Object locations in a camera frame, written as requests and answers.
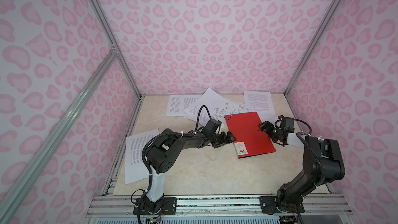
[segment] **paper sheet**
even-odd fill
[[[261,122],[275,122],[276,114],[272,104],[271,92],[243,91],[245,104],[252,106]]]
[[[203,93],[202,96],[199,97],[199,99],[197,99],[195,103],[193,103],[190,107],[184,109],[184,112],[188,114],[189,119],[196,121],[200,107],[205,105],[209,109],[209,111],[211,111],[211,108],[213,107],[214,104],[214,100],[216,99],[227,100],[218,93],[214,92],[214,90],[212,90],[209,87],[206,90],[206,92]],[[209,116],[206,112],[206,109],[203,108],[199,117],[199,123],[202,126],[205,126],[208,121],[209,121]]]
[[[192,105],[200,95],[170,95],[166,117],[188,117],[184,109]]]
[[[242,103],[216,99],[214,101],[212,109],[209,110],[210,110],[210,115],[213,119],[216,119],[226,124],[224,118],[225,115],[252,112],[252,108],[253,108],[252,106],[245,105]]]
[[[159,135],[159,129],[126,137],[125,184],[140,181],[149,176],[141,154],[147,142],[156,135]]]

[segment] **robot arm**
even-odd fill
[[[293,209],[298,210],[301,206],[299,211],[304,212],[301,203],[307,194],[321,184],[341,180],[344,177],[345,170],[340,147],[338,142],[332,139],[319,139],[311,135],[303,139],[304,134],[294,133],[295,119],[282,115],[279,119],[281,122],[279,127],[266,121],[259,125],[259,128],[265,131],[273,142],[280,144],[278,143],[280,141],[282,142],[280,145],[283,146],[288,144],[289,137],[296,135],[305,145],[303,170],[291,182],[284,183],[278,189],[276,196],[260,197],[261,208],[263,213],[274,214],[292,212]],[[217,148],[236,141],[230,132],[218,133],[220,128],[221,122],[210,118],[203,128],[196,127],[195,131],[192,130],[186,134],[165,129],[147,143],[142,158],[151,173],[149,186],[137,205],[139,223],[141,223],[139,214],[156,214],[167,201],[163,193],[165,173],[173,166],[183,149],[203,148],[208,145]]]
[[[297,136],[305,145],[303,170],[291,182],[284,183],[278,189],[274,200],[262,199],[265,203],[262,208],[263,213],[266,214],[284,213],[295,208],[298,209],[307,194],[322,184],[341,180],[345,174],[340,147],[336,140],[319,139],[311,135],[305,136],[303,139],[302,135],[304,134],[294,133],[293,118],[281,115],[278,119],[281,122],[279,127],[266,121],[259,128],[265,131],[273,142],[280,141],[283,146],[288,144],[287,140],[290,136]]]
[[[206,146],[218,148],[236,141],[231,132],[227,132],[227,134],[225,132],[219,133],[220,129],[221,122],[212,118],[202,129],[192,130],[186,134],[165,129],[159,137],[155,138],[144,149],[145,157],[147,158],[146,162],[152,171],[148,187],[150,190],[142,196],[144,203],[142,209],[145,212],[155,214],[162,208],[166,172],[174,165],[183,149],[203,148]]]

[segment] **beige table surface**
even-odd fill
[[[243,95],[223,95],[244,103]],[[169,96],[146,96],[133,134],[159,128],[188,132],[195,122],[183,117],[166,117]],[[293,117],[283,94],[272,94],[276,115]],[[303,150],[294,146],[274,144],[276,152],[238,159],[233,144],[219,148],[182,150],[176,163],[167,172],[164,182],[166,195],[226,195],[276,194],[283,183],[291,181],[302,170]],[[131,195],[145,189],[148,179],[125,185],[125,161],[117,179],[113,195]],[[328,193],[322,185],[313,193]]]

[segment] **aluminum frame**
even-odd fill
[[[171,195],[177,198],[177,211],[168,217],[220,217],[267,216],[260,207],[260,196],[266,195]],[[306,212],[302,215],[350,216],[350,207],[342,194],[309,194],[303,202]],[[130,196],[94,197],[86,219],[136,217]],[[292,214],[275,214],[289,216]]]
[[[109,188],[112,187],[111,184],[112,184],[113,178],[117,177],[117,175],[119,174],[119,170],[121,167],[121,163],[122,163],[122,159],[123,159],[124,151],[125,151],[125,147],[126,147],[126,137],[130,136],[132,133],[135,122],[137,121],[138,113],[141,109],[142,100],[143,100],[142,98],[137,100],[137,102],[135,104],[134,110],[131,114],[130,120],[126,127],[125,134],[123,135],[122,140],[119,143],[119,146],[117,148],[117,153],[113,160],[111,170],[108,173],[108,176],[106,177],[105,185],[104,185],[104,188],[102,189],[102,193],[101,193],[102,196],[107,195]]]
[[[42,147],[31,159],[18,180],[9,189],[7,195],[0,203],[1,224],[6,224],[11,220],[117,56],[118,55],[112,51],[107,55],[100,67],[70,105],[68,111],[58,122],[55,129],[47,137]]]
[[[131,74],[130,69],[127,66],[126,60],[123,57],[123,54],[120,52],[120,48],[116,42],[115,36],[112,33],[112,30],[107,21],[107,18],[105,17],[105,14],[103,13],[100,3],[98,2],[98,0],[88,0],[88,1],[91,4],[92,9],[94,10],[94,13],[96,14],[99,24],[102,26],[102,29],[104,30],[104,33],[105,33],[109,43],[112,45],[113,51],[116,52],[117,54],[119,54],[117,59],[122,67],[123,73],[125,74],[127,81],[129,82],[130,86],[132,87],[134,93],[136,94],[136,97],[139,99],[141,97],[141,94],[138,90],[137,85],[134,82],[133,76]]]
[[[319,24],[314,37],[311,39],[310,44],[308,45],[306,51],[304,52],[304,55],[303,55],[300,63],[298,64],[288,86],[286,87],[286,90],[285,90],[286,97],[288,97],[289,94],[292,92],[292,89],[294,88],[297,80],[299,79],[301,72],[303,71],[304,65],[310,59],[314,48],[319,43],[320,39],[323,37],[323,34],[326,31],[326,28],[328,27],[334,14],[336,13],[337,9],[339,8],[339,6],[341,5],[342,2],[343,2],[343,0],[332,0],[331,1],[328,9],[326,10],[325,16],[322,18],[322,21]]]

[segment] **black cable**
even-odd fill
[[[137,219],[138,219],[138,223],[142,224],[141,219],[140,219],[140,210],[141,210],[141,204],[142,204],[142,199],[147,195],[147,193],[150,191],[151,187],[152,187],[152,169],[149,165],[149,163],[147,162],[147,159],[145,157],[145,153],[147,151],[147,148],[157,139],[163,136],[168,136],[168,135],[176,135],[178,137],[182,136],[182,133],[180,132],[163,132],[153,138],[151,138],[148,143],[144,146],[144,148],[142,149],[142,154],[141,154],[141,158],[142,161],[144,162],[145,167],[147,167],[148,172],[149,172],[149,183],[148,183],[148,188],[145,190],[145,192],[142,194],[140,201],[138,201],[138,207],[137,207]],[[195,134],[194,133],[184,133],[184,136],[187,137],[193,137]]]
[[[142,224],[141,218],[140,218],[142,199],[146,196],[147,193],[148,193],[148,191],[145,191],[145,192],[142,194],[142,196],[141,196],[141,198],[140,198],[140,201],[138,201],[138,206],[137,206],[137,219],[138,219],[138,223],[139,223],[139,224]]]
[[[133,203],[134,205],[135,205],[135,203],[136,203],[137,201],[133,202],[133,201],[132,201],[132,196],[133,196],[137,191],[139,191],[139,190],[141,190],[142,192],[145,192],[145,190],[143,190],[143,189],[137,189],[136,191],[134,191],[134,193],[131,194],[130,201],[131,201],[131,203]]]
[[[209,115],[209,118],[211,118],[210,112],[209,112],[209,110],[207,109],[207,107],[206,107],[205,105],[201,106],[200,109],[199,109],[199,112],[198,112],[198,118],[197,118],[197,120],[196,120],[196,127],[195,127],[195,130],[198,129],[200,112],[202,111],[202,108],[203,108],[203,107],[206,108],[207,114]]]
[[[277,126],[277,125],[276,125],[276,123],[281,122],[281,120],[282,120],[282,119],[277,119],[277,120],[275,121],[274,126],[275,126],[276,128],[280,128],[280,127],[281,127],[281,126]]]
[[[300,224],[304,224],[304,221],[302,221],[302,218],[301,218],[300,209],[296,208],[296,212],[297,212],[297,218],[300,220]]]
[[[305,134],[305,135],[311,135],[311,133],[312,133],[312,128],[310,127],[310,125],[307,123],[307,122],[305,122],[305,121],[302,121],[301,119],[294,119],[295,121],[298,121],[298,122],[301,122],[301,123],[303,123],[303,124],[305,124],[307,127],[308,127],[308,129],[309,129],[309,131],[308,131],[308,134]]]
[[[316,164],[319,166],[319,168],[321,170],[321,179],[319,179],[319,181],[317,183],[315,183],[315,186],[318,187],[318,186],[322,185],[322,183],[325,181],[325,170],[323,168],[321,161],[319,160],[319,158],[316,156],[314,150],[312,149],[312,147],[300,135],[304,135],[304,132],[297,132],[296,136],[301,140],[301,142],[304,144],[304,146],[308,149],[308,151],[314,157]]]
[[[276,125],[277,123],[281,122],[281,120],[282,120],[282,119],[277,119],[277,120],[275,121],[274,126],[275,126],[276,128],[281,128],[280,125],[279,125],[279,126]],[[308,127],[308,129],[309,129],[308,133],[305,134],[305,135],[311,135],[311,133],[312,133],[312,128],[311,128],[311,126],[310,126],[307,122],[302,121],[301,119],[297,119],[297,118],[294,118],[293,120],[305,124],[305,125]]]

